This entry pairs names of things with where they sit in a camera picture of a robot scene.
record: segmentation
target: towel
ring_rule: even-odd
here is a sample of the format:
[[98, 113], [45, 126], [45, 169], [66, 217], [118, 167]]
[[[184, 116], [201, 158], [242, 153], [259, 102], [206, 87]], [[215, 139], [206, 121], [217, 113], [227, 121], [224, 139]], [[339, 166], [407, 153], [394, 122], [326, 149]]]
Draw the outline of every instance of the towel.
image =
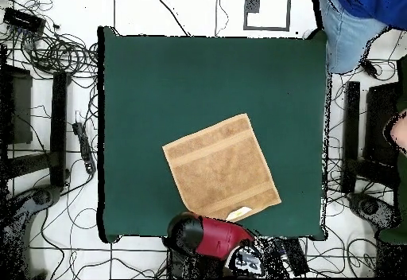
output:
[[247, 114], [163, 146], [186, 208], [238, 221], [281, 203]]

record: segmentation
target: green tabletop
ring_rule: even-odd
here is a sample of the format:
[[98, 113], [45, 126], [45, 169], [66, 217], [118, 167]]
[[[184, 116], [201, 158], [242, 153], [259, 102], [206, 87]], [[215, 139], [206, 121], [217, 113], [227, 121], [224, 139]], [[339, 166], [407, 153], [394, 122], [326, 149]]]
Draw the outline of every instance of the green tabletop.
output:
[[282, 202], [239, 223], [270, 236], [321, 233], [323, 32], [304, 41], [103, 31], [106, 235], [166, 235], [186, 208], [162, 146], [242, 113]]

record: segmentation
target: human leg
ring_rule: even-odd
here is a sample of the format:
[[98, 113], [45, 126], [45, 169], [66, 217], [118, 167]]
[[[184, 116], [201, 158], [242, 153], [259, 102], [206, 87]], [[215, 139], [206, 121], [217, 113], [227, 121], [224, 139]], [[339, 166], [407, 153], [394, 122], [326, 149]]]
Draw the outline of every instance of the human leg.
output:
[[375, 19], [353, 17], [338, 0], [320, 0], [320, 10], [328, 39], [329, 73], [344, 74], [357, 68], [373, 40], [388, 29]]

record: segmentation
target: cable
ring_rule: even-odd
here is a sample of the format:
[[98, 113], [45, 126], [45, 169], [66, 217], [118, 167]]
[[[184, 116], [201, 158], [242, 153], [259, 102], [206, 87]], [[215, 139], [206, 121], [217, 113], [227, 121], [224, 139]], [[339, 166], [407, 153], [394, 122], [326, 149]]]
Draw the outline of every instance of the cable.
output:
[[[102, 266], [102, 265], [104, 265], [104, 264], [110, 263], [110, 262], [113, 261], [113, 260], [114, 260], [114, 261], [117, 261], [117, 262], [119, 262], [119, 263], [121, 263], [123, 266], [125, 266], [125, 267], [128, 268], [129, 270], [133, 270], [133, 271], [137, 272], [138, 274], [137, 274], [135, 277], [132, 277], [132, 279], [136, 278], [136, 277], [139, 276], [139, 275], [142, 275], [144, 278], [158, 279], [158, 278], [156, 278], [155, 272], [154, 272], [153, 270], [143, 270], [143, 271], [140, 271], [140, 270], [138, 270], [138, 269], [136, 269], [136, 268], [134, 268], [134, 267], [132, 267], [132, 266], [130, 266], [130, 265], [127, 265], [127, 264], [126, 264], [125, 262], [123, 262], [121, 259], [112, 258], [112, 259], [109, 259], [109, 260], [107, 260], [107, 261], [105, 261], [105, 262], [99, 262], [99, 263], [96, 263], [96, 264], [88, 264], [88, 265], [85, 265], [85, 266], [81, 267], [80, 270], [78, 271], [78, 273], [75, 274], [75, 277], [73, 278], [73, 280], [78, 279], [79, 273], [82, 272], [82, 270], [84, 270], [85, 268], [87, 268], [87, 267]], [[153, 272], [153, 277], [145, 275], [145, 274], [144, 274], [145, 272]]]
[[184, 27], [182, 27], [182, 25], [180, 24], [180, 22], [178, 21], [178, 19], [176, 19], [176, 16], [175, 16], [175, 14], [171, 11], [171, 9], [170, 9], [162, 0], [159, 0], [159, 1], [160, 1], [160, 3], [161, 3], [162, 5], [164, 5], [164, 7], [170, 12], [170, 14], [171, 14], [172, 17], [174, 18], [174, 20], [176, 21], [176, 23], [178, 24], [178, 26], [182, 29], [182, 32], [184, 32], [184, 34], [185, 34], [187, 37], [190, 37], [191, 34], [189, 34], [187, 31], [185, 31]]
[[[227, 14], [227, 12], [224, 10], [224, 8], [222, 7], [222, 5], [220, 4], [221, 1], [222, 1], [222, 0], [219, 0], [219, 2], [218, 2], [218, 0], [216, 0], [216, 7], [215, 7], [215, 37], [217, 37], [217, 36], [219, 35], [219, 33], [220, 33], [221, 31], [223, 31], [223, 30], [227, 27], [227, 24], [228, 24], [228, 22], [229, 22], [229, 14]], [[217, 31], [217, 29], [218, 29], [218, 4], [219, 4], [220, 9], [221, 9], [221, 10], [226, 14], [226, 16], [227, 16], [227, 20], [226, 20], [225, 26], [224, 26], [223, 28], [221, 28], [219, 31]]]
[[[355, 243], [355, 242], [358, 242], [358, 241], [364, 241], [364, 242], [366, 242], [366, 243], [369, 243], [370, 245], [373, 245], [374, 247], [376, 247], [376, 244], [374, 244], [371, 240], [368, 240], [368, 239], [366, 239], [366, 238], [356, 238], [356, 239], [353, 239], [352, 241], [350, 241], [349, 242], [349, 244], [347, 245], [347, 262], [348, 262], [348, 265], [349, 265], [349, 268], [351, 269], [351, 272], [352, 272], [352, 274], [357, 278], [358, 276], [356, 275], [356, 273], [355, 273], [355, 271], [353, 270], [353, 266], [355, 266], [353, 263], [352, 263], [352, 261], [351, 261], [351, 257], [350, 257], [350, 248], [351, 248], [351, 245], [353, 244], [353, 243]], [[358, 265], [359, 265], [359, 267], [360, 267], [360, 263], [363, 263], [365, 266], [367, 266], [367, 267], [369, 267], [371, 270], [374, 270], [375, 269], [375, 265], [374, 265], [374, 260], [373, 260], [373, 257], [370, 257], [368, 254], [364, 254], [363, 255], [363, 258], [364, 258], [364, 260], [365, 260], [365, 262], [362, 262], [362, 261], [360, 261], [359, 259], [357, 259], [358, 260]]]
[[[14, 58], [14, 53], [15, 51], [20, 51], [24, 57], [24, 60], [16, 60], [14, 58], [14, 63], [20, 63], [24, 69], [27, 69], [27, 65], [31, 66], [34, 73], [37, 75], [33, 76], [35, 80], [52, 80], [52, 77], [48, 77], [48, 75], [52, 74], [53, 72], [64, 70], [66, 72], [70, 72], [72, 75], [72, 82], [74, 85], [77, 85], [78, 87], [85, 88], [89, 90], [89, 100], [87, 104], [87, 111], [85, 116], [82, 116], [79, 112], [79, 115], [83, 119], [83, 126], [86, 127], [88, 123], [91, 123], [91, 129], [94, 130], [93, 137], [91, 136], [91, 150], [93, 154], [97, 153], [97, 140], [95, 140], [98, 137], [97, 134], [97, 128], [95, 126], [95, 121], [94, 119], [97, 120], [98, 118], [98, 103], [97, 103], [97, 98], [98, 98], [98, 93], [97, 93], [97, 63], [98, 63], [98, 58], [97, 58], [97, 44], [93, 44], [87, 49], [87, 46], [85, 43], [80, 40], [78, 37], [75, 37], [73, 35], [69, 34], [58, 34], [56, 31], [59, 29], [59, 26], [57, 26], [54, 21], [49, 18], [48, 16], [45, 16], [39, 11], [46, 11], [49, 10], [52, 7], [52, 0], [28, 0], [25, 4], [21, 4], [19, 2], [15, 3], [16, 6], [20, 7], [20, 11], [22, 12], [27, 12], [32, 15], [37, 15], [41, 18], [44, 18], [46, 20], [46, 26], [45, 26], [45, 31], [44, 33], [39, 37], [37, 35], [30, 35], [30, 34], [18, 34], [15, 30], [11, 29], [8, 32], [0, 32], [0, 43], [5, 43], [7, 41], [12, 41], [14, 48], [11, 49], [8, 52], [9, 56], [12, 56]], [[88, 85], [84, 85], [79, 82], [79, 79], [92, 79], [92, 82]], [[50, 119], [51, 116], [49, 116], [48, 112], [45, 109], [44, 105], [32, 107], [31, 109], [37, 109], [37, 108], [42, 108], [43, 112], [45, 115], [31, 115], [36, 118], [45, 118], [45, 119]], [[42, 141], [40, 140], [40, 137], [36, 130], [34, 129], [33, 126], [31, 126], [27, 121], [25, 121], [22, 118], [19, 118], [18, 115], [16, 115], [18, 119], [20, 119], [22, 122], [25, 122], [28, 124], [31, 129], [34, 131], [35, 135], [37, 136], [38, 142], [41, 146], [41, 150], [16, 150], [13, 149], [13, 153], [15, 151], [42, 151], [44, 154], [49, 154], [49, 150], [45, 149], [45, 146], [43, 145]], [[73, 150], [66, 150], [67, 153], [76, 153], [80, 154], [80, 151], [73, 151]], [[52, 280], [58, 280], [61, 279], [63, 276], [66, 275], [67, 272], [71, 271], [72, 272], [72, 278], [74, 280], [79, 280], [80, 274], [83, 272], [83, 269], [86, 267], [90, 266], [83, 266], [79, 271], [76, 271], [75, 265], [77, 263], [77, 257], [78, 257], [78, 252], [79, 251], [87, 251], [87, 249], [79, 249], [79, 248], [74, 248], [72, 246], [72, 235], [74, 233], [74, 227], [80, 228], [83, 230], [88, 230], [91, 228], [95, 228], [96, 225], [93, 224], [91, 227], [83, 227], [77, 224], [77, 219], [81, 214], [84, 212], [89, 212], [89, 211], [95, 211], [93, 208], [84, 208], [82, 209], [75, 217], [72, 216], [72, 213], [70, 211], [70, 208], [72, 208], [72, 204], [77, 201], [77, 198], [79, 197], [80, 193], [83, 191], [85, 185], [87, 185], [90, 181], [93, 179], [93, 175], [89, 176], [88, 179], [81, 185], [77, 185], [75, 187], [72, 187], [71, 185], [71, 180], [72, 180], [72, 174], [73, 174], [73, 167], [75, 163], [77, 163], [79, 160], [76, 160], [72, 163], [71, 168], [70, 168], [70, 177], [69, 177], [69, 186], [66, 191], [62, 192], [60, 194], [60, 198], [63, 198], [65, 195], [67, 195], [67, 203], [66, 203], [66, 208], [59, 214], [57, 215], [52, 221], [48, 222], [48, 210], [45, 213], [45, 219], [42, 222], [41, 225], [41, 230], [39, 231], [38, 234], [36, 234], [30, 242], [32, 242], [36, 237], [41, 235], [44, 239], [44, 241], [50, 245], [49, 248], [43, 247], [44, 249], [49, 249], [49, 250], [58, 250], [59, 252], [62, 253], [61, 260], [57, 264], [56, 268], [53, 270], [51, 279]], [[41, 177], [34, 183], [34, 187], [37, 185], [37, 183], [43, 179], [45, 179], [48, 174]], [[78, 193], [75, 195], [74, 199], [72, 201], [69, 200], [69, 196], [72, 192], [76, 191], [79, 189]], [[64, 212], [68, 212], [68, 218], [70, 219], [72, 226], [71, 226], [71, 233], [69, 236], [70, 239], [70, 247], [68, 249], [58, 247], [55, 243], [52, 243], [49, 241], [47, 236], [45, 235], [45, 230], [51, 226], [55, 221], [57, 221], [63, 214]], [[134, 278], [138, 278], [140, 276], [144, 276], [146, 278], [162, 278], [163, 273], [165, 272], [166, 266], [160, 266], [158, 269], [157, 273], [154, 273], [152, 270], [144, 270], [140, 271], [135, 269], [132, 266], [129, 266], [125, 264], [123, 261], [120, 259], [113, 258], [111, 256], [113, 248], [112, 245], [110, 245], [110, 259], [108, 262], [110, 262], [110, 268], [111, 268], [111, 263], [113, 261], [115, 262], [120, 262], [123, 266], [126, 266], [127, 268], [131, 269], [132, 271], [136, 272], [136, 275]], [[64, 260], [65, 260], [65, 251], [69, 251], [70, 256], [68, 257], [68, 268], [64, 269], [62, 274], [58, 275], [56, 277], [56, 272], [60, 269], [62, 266]], [[102, 264], [93, 264], [91, 266], [99, 266]]]
[[[316, 270], [315, 270], [315, 272], [318, 272], [318, 274], [326, 274], [326, 273], [341, 274], [342, 276], [346, 277], [346, 275], [343, 274], [343, 272], [344, 272], [345, 269], [346, 269], [346, 264], [345, 264], [345, 260], [344, 260], [345, 243], [342, 241], [342, 239], [341, 239], [332, 229], [330, 229], [328, 226], [326, 226], [326, 228], [327, 228], [330, 232], [332, 232], [332, 233], [340, 240], [341, 244], [343, 245], [343, 247], [342, 247], [342, 250], [343, 250], [343, 269], [340, 270], [333, 262], [331, 262], [331, 260], [329, 260], [329, 259], [326, 258], [326, 257], [322, 257], [323, 259], [327, 260], [327, 261], [330, 262], [332, 265], [334, 265], [334, 267], [335, 267], [338, 271], [330, 271], [330, 270], [316, 271]], [[313, 243], [314, 248], [315, 248], [316, 251], [318, 252], [318, 254], [321, 256], [322, 254], [321, 254], [321, 253], [318, 251], [318, 249], [316, 248], [315, 242], [312, 241], [312, 243]]]
[[[399, 34], [399, 36], [398, 36], [398, 39], [397, 39], [397, 41], [396, 41], [396, 45], [394, 46], [393, 51], [391, 52], [391, 54], [389, 55], [389, 58], [388, 58], [387, 60], [369, 59], [369, 61], [370, 61], [372, 64], [375, 63], [375, 64], [373, 64], [373, 66], [379, 67], [379, 68], [381, 69], [381, 71], [380, 71], [378, 74], [376, 74], [376, 76], [374, 77], [376, 80], [379, 80], [379, 81], [388, 81], [388, 80], [392, 79], [392, 78], [396, 75], [396, 71], [397, 71], [396, 65], [395, 65], [393, 62], [390, 62], [390, 59], [391, 59], [391, 56], [393, 55], [394, 51], [395, 51], [396, 48], [398, 47], [398, 44], [399, 44], [400, 39], [401, 39], [401, 35], [402, 35], [403, 33], [405, 33], [405, 31], [401, 31], [401, 32], [400, 32], [400, 34]], [[386, 79], [380, 79], [379, 76], [383, 73], [383, 70], [382, 70], [382, 67], [379, 66], [379, 65], [377, 65], [377, 64], [387, 64], [387, 65], [389, 65], [389, 66], [392, 68], [392, 70], [393, 70], [393, 74], [391, 75], [391, 77], [386, 78]]]

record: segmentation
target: black device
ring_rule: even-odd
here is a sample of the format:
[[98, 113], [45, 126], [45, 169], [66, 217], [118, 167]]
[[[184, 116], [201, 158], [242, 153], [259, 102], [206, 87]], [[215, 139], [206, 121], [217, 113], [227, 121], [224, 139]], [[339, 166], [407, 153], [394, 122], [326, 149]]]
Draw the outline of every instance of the black device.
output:
[[374, 228], [393, 228], [397, 225], [394, 207], [365, 193], [350, 193], [347, 195], [351, 211], [367, 220]]
[[96, 172], [95, 161], [93, 160], [91, 146], [89, 145], [89, 140], [87, 138], [85, 128], [80, 122], [75, 122], [72, 124], [73, 133], [78, 136], [80, 144], [80, 153], [82, 159], [85, 163], [86, 172], [89, 175], [93, 175]]
[[307, 259], [302, 251], [298, 238], [287, 238], [282, 240], [282, 246], [289, 259], [289, 265], [296, 277], [309, 272]]
[[298, 239], [256, 237], [232, 222], [184, 212], [167, 235], [169, 278], [289, 278], [282, 254], [296, 276], [309, 271]]
[[42, 35], [46, 24], [43, 18], [10, 7], [5, 8], [3, 21], [16, 29], [29, 31], [37, 36]]
[[371, 76], [375, 79], [378, 78], [378, 71], [370, 61], [364, 60], [360, 65], [368, 76]]
[[[66, 72], [55, 72], [52, 84], [50, 152], [8, 158], [7, 137], [13, 118], [13, 79], [6, 66], [6, 47], [0, 45], [0, 278], [31, 279], [27, 259], [29, 228], [35, 215], [55, 204], [69, 171], [65, 165]], [[8, 198], [9, 179], [48, 169], [50, 185]]]

